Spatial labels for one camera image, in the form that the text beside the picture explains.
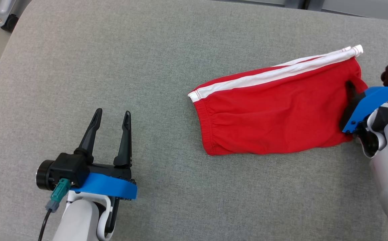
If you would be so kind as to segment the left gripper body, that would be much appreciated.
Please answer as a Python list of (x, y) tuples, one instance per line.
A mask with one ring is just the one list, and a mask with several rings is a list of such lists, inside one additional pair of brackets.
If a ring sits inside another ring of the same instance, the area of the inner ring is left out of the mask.
[(132, 179), (130, 167), (92, 163), (88, 165), (88, 168), (91, 173), (104, 174), (106, 176), (115, 177), (126, 181), (130, 181)]

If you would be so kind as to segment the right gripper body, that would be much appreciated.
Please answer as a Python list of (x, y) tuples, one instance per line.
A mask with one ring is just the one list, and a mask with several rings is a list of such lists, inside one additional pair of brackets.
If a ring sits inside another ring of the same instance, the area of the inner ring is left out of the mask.
[(382, 104), (357, 125), (354, 136), (362, 145), (363, 153), (368, 158), (374, 157), (387, 145), (385, 136), (385, 127), (387, 125), (388, 103)]

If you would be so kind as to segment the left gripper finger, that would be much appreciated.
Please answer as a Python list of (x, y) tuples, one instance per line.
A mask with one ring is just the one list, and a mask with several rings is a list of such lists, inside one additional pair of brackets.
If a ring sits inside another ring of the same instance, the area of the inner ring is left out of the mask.
[(113, 160), (113, 165), (117, 167), (132, 166), (132, 135), (131, 135), (131, 113), (126, 111), (122, 123), (122, 137), (118, 155)]
[(93, 148), (96, 139), (96, 132), (100, 128), (103, 109), (96, 109), (89, 126), (79, 144), (78, 148), (74, 150), (74, 154), (82, 155), (85, 157), (87, 163), (93, 163)]

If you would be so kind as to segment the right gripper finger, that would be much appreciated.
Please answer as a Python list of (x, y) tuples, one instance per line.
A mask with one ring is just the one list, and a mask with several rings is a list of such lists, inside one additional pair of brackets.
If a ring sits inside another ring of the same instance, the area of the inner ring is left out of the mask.
[(349, 128), (346, 127), (346, 125), (355, 125), (358, 123), (358, 121), (350, 120), (356, 107), (358, 106), (359, 102), (366, 96), (364, 92), (358, 93), (356, 91), (355, 85), (349, 80), (345, 83), (345, 89), (346, 89), (346, 96), (348, 104), (345, 107), (343, 111), (343, 115), (341, 117), (341, 120), (339, 121), (339, 129), (342, 132), (352, 132), (353, 130), (349, 130)]

